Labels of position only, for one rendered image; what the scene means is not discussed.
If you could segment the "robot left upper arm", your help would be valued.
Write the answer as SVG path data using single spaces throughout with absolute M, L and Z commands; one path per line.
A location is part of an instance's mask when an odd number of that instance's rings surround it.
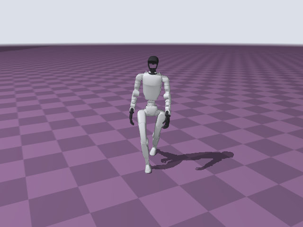
M 164 82 L 164 90 L 165 94 L 163 95 L 164 99 L 169 99 L 170 93 L 170 83 L 169 78 L 167 76 L 161 75 L 162 81 Z

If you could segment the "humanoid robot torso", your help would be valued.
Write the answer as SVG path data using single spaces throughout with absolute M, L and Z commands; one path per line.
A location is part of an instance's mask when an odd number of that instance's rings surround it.
M 149 73 L 151 73 L 149 71 Z M 158 107 L 154 100 L 157 100 L 160 92 L 161 92 L 161 85 L 162 85 L 162 78 L 161 73 L 157 73 L 155 75 L 151 75 L 148 72 L 145 72 L 143 75 L 143 94 L 145 99 L 147 99 L 148 103 L 145 106 L 146 108 L 146 116 L 157 116 L 158 114 Z

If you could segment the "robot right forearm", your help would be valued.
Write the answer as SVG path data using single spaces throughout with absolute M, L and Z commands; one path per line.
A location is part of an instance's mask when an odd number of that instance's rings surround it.
M 133 94 L 132 94 L 132 98 L 131 98 L 132 100 L 131 100 L 131 104 L 130 104 L 130 110 L 131 110 L 131 108 L 133 108 L 134 109 L 134 111 L 135 111 L 135 107 L 136 107 L 136 101 L 137 101 L 137 98 L 136 97 L 134 97 L 134 91 L 133 91 Z

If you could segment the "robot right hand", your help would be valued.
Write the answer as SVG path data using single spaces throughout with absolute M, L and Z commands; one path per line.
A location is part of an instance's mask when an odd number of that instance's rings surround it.
M 130 113 L 130 116 L 129 116 L 129 118 L 130 118 L 130 124 L 131 124 L 131 125 L 134 125 L 133 120 L 132 120 L 132 116 L 133 116 L 133 113 L 134 113 L 134 109 L 131 108 L 131 110 L 130 110 L 129 113 Z

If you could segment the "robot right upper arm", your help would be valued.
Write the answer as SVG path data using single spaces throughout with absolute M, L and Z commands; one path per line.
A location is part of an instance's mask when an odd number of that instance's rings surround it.
M 144 73 L 141 73 L 136 76 L 135 84 L 134 84 L 134 96 L 139 96 L 139 94 L 140 94 L 139 88 L 141 85 L 141 80 L 143 79 L 143 75 L 144 75 Z

